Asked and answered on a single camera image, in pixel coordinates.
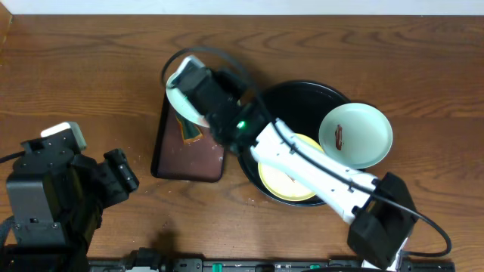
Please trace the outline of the light green plate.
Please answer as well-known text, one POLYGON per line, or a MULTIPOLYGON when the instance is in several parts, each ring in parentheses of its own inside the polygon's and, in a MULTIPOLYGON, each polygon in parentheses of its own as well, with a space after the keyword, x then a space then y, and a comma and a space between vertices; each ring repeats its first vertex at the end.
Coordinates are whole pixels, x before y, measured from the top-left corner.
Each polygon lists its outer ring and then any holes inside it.
POLYGON ((382 161, 392 147, 387 117, 368 104, 348 103, 331 110, 322 120, 318 141, 333 160, 350 168, 369 168, 382 161))
POLYGON ((175 86, 175 80, 180 78, 180 75, 191 67, 202 68, 205 65, 194 55, 186 57, 178 67, 178 69, 169 77, 166 83, 166 96, 168 101, 182 117, 188 121, 205 128, 209 127, 209 124, 204 119, 204 116, 200 115, 198 111, 188 101, 188 98, 182 94, 182 92, 175 86))

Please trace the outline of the green yellow sponge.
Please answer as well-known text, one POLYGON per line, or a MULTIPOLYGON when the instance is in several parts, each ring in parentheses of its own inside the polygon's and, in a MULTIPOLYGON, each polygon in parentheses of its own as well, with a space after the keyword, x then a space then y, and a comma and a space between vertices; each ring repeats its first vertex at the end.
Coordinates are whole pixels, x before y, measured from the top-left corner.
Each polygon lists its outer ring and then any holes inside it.
POLYGON ((184 144, 191 144, 203 138, 202 131, 185 117, 175 112, 175 117, 181 130, 181 136, 184 144))

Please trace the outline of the yellow plate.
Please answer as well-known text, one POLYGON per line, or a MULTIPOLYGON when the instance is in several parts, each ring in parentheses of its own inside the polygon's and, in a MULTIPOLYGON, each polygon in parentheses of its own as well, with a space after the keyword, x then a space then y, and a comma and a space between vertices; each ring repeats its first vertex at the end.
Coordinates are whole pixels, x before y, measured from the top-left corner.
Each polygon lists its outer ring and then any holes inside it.
POLYGON ((258 172, 265 188, 280 199, 302 202, 315 196, 310 189, 276 168, 259 162, 258 172))

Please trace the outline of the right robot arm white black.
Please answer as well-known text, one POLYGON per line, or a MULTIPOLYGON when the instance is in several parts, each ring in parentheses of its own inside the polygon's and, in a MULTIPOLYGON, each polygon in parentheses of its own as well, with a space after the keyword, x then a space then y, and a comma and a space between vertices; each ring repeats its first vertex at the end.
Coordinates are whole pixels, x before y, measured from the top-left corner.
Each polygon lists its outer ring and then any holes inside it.
POLYGON ((391 173, 378 179, 311 147, 269 111, 261 94, 241 105, 250 86, 228 71, 193 66, 179 68, 166 90, 180 95, 173 105, 177 111, 191 107, 205 119, 218 143, 234 153, 249 150, 257 162, 315 192, 349 224, 347 243, 367 263, 382 270, 396 267, 417 222, 405 182, 391 173))

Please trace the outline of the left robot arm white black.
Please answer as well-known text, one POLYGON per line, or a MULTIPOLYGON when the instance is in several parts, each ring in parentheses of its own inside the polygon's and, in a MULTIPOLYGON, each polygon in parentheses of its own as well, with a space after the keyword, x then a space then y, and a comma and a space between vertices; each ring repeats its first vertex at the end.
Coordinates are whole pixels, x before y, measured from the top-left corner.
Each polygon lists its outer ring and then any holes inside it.
POLYGON ((125 153, 104 161, 83 155, 79 125, 62 122, 24 141, 7 158, 13 169, 6 190, 13 215, 1 224, 3 271, 88 271, 88 248, 106 208, 126 201, 139 187, 125 153))

